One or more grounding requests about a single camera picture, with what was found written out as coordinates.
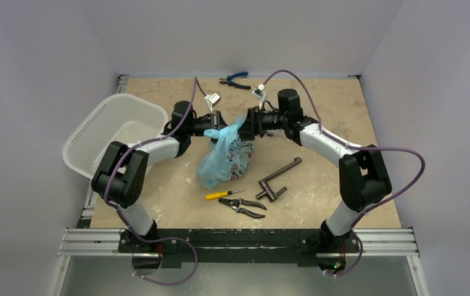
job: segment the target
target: printed plastic bag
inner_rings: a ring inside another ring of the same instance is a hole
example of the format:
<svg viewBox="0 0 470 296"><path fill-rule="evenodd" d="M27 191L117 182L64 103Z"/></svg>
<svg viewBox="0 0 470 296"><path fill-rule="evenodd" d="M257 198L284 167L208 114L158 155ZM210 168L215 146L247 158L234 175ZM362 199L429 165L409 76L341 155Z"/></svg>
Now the printed plastic bag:
<svg viewBox="0 0 470 296"><path fill-rule="evenodd" d="M212 144L212 151L200 161L197 170L200 183L207 189L238 179L248 170L253 145L239 137L238 131L243 123L244 117L239 117L232 125L219 131L204 131L204 136L217 139L217 143Z"/></svg>

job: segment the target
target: marble-pattern tabletop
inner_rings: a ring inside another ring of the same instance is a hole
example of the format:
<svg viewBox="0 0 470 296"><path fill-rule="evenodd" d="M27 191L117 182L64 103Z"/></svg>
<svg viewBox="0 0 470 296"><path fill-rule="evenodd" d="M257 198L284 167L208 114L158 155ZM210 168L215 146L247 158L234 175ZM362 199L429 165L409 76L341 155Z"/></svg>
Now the marble-pattern tabletop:
<svg viewBox="0 0 470 296"><path fill-rule="evenodd" d="M200 79L206 93L218 92L221 101L215 107L222 111L230 124L246 115L247 108L257 104L250 91L219 84L217 79ZM256 86L263 79L241 79L241 84ZM323 125L333 133L349 141L369 145L376 144L368 109L356 79L307 79L304 81L323 119ZM173 104L191 98L193 80L168 78L130 78L126 93L133 94L163 107L171 116ZM311 105L295 80L271 80L266 90L268 99L277 107L276 93L284 88L296 89L301 97L304 114L315 118ZM207 112L204 98L198 92L194 103L197 114ZM202 187L197 177L197 167L210 149L208 138L192 138L188 151L178 158L155 164L146 176L142 189L142 203L160 228L318 228L340 202L339 171L329 161L312 150L299 147L276 133L272 137L257 138L248 172L241 178L222 184L212 190ZM260 200L267 211L251 208L266 215L253 219L235 213L229 207L214 201L206 201L205 195L244 189L230 198L256 200L261 191L258 180L287 165L295 157L303 162L270 182L278 189L288 190L276 202ZM99 199L91 222L92 228L122 228L117 214ZM358 228L400 228L397 210L393 202L375 209L364 217Z"/></svg>

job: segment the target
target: white wall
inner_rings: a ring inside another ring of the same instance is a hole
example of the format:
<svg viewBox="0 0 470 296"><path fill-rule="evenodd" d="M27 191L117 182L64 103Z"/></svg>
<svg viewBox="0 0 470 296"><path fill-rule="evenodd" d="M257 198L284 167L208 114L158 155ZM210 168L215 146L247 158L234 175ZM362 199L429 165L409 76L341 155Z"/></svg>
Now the white wall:
<svg viewBox="0 0 470 296"><path fill-rule="evenodd" d="M0 295L45 295L88 185L62 144L115 79L77 0L0 0Z"/></svg>
<svg viewBox="0 0 470 296"><path fill-rule="evenodd" d="M361 73L402 0L81 0L119 73Z"/></svg>
<svg viewBox="0 0 470 296"><path fill-rule="evenodd" d="M428 162L397 208L432 295L470 295L470 1L405 0L361 81L379 143ZM416 173L387 161L398 188Z"/></svg>

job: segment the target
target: white plastic basket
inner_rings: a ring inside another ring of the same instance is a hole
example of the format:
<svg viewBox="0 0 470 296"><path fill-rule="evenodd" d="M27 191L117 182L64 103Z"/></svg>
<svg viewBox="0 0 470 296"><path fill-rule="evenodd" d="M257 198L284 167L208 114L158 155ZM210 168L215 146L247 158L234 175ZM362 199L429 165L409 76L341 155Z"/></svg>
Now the white plastic basket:
<svg viewBox="0 0 470 296"><path fill-rule="evenodd" d="M131 94L114 94L102 101L68 138L62 158L72 170L91 179L110 142L128 144L158 137L167 121L161 106Z"/></svg>

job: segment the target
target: black-handled pliers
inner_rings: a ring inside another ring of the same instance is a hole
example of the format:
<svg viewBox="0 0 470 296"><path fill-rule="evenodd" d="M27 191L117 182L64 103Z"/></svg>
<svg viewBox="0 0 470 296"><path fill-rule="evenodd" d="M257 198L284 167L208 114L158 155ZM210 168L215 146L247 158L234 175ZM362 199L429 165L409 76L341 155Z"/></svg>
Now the black-handled pliers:
<svg viewBox="0 0 470 296"><path fill-rule="evenodd" d="M245 208L240 207L240 205L247 205L248 207L257 207L263 210L267 210L267 208L260 202L251 202L249 200L244 200L244 199L218 199L218 200L219 200L219 203L229 206L230 208L235 210L236 213L243 213L255 219L266 217L265 215L257 214L252 211L248 211Z"/></svg>
<svg viewBox="0 0 470 296"><path fill-rule="evenodd" d="M227 84L228 86L233 86L234 88L239 88L239 89L251 89L251 86L249 85L242 85L242 84L238 84L232 81L233 78L242 77L242 76L248 76L248 72L239 72L239 73L230 75L226 78L220 78L219 83Z"/></svg>

